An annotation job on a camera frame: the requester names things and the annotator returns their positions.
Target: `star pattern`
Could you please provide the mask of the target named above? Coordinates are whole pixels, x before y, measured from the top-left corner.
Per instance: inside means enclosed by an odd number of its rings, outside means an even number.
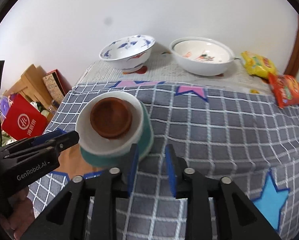
[[[195,95],[198,95],[200,98],[202,98],[204,101],[208,102],[208,98],[205,94],[203,87],[195,87],[195,86],[179,86],[176,89],[175,96],[183,95],[187,93],[194,93]]]
[[[279,231],[281,209],[285,205],[289,191],[289,188],[278,189],[272,172],[269,171],[261,196],[253,200],[254,205],[276,231]]]
[[[164,81],[118,81],[110,88],[136,87],[136,86],[155,86],[162,85]]]

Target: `human hand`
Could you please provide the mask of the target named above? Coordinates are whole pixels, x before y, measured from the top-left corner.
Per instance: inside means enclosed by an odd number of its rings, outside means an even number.
[[[27,198],[28,192],[29,188],[26,187],[13,195],[13,198],[16,201],[13,205],[13,214],[8,219],[0,214],[0,225],[7,232],[14,230],[14,238],[16,240],[20,239],[27,228],[35,220],[33,203]]]

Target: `haidilao logo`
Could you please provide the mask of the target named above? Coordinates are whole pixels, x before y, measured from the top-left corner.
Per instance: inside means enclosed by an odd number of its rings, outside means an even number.
[[[26,130],[29,127],[29,117],[27,114],[20,114],[17,119],[18,127]]]

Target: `bowl with fish pattern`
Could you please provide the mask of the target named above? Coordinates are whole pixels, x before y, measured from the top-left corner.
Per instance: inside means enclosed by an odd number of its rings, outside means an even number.
[[[139,70],[151,55],[155,39],[148,35],[128,36],[111,42],[99,58],[126,73]]]

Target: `pink star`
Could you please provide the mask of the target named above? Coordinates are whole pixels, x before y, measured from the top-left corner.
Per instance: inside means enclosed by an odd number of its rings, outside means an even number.
[[[155,86],[158,84],[163,84],[162,81],[118,81],[113,88],[123,88],[123,87],[139,87],[139,86]]]
[[[204,101],[208,102],[208,99],[205,95],[204,88],[203,87],[195,87],[195,86],[179,86],[176,90],[175,96],[183,95],[186,93],[194,93],[198,95],[200,98],[202,98]]]

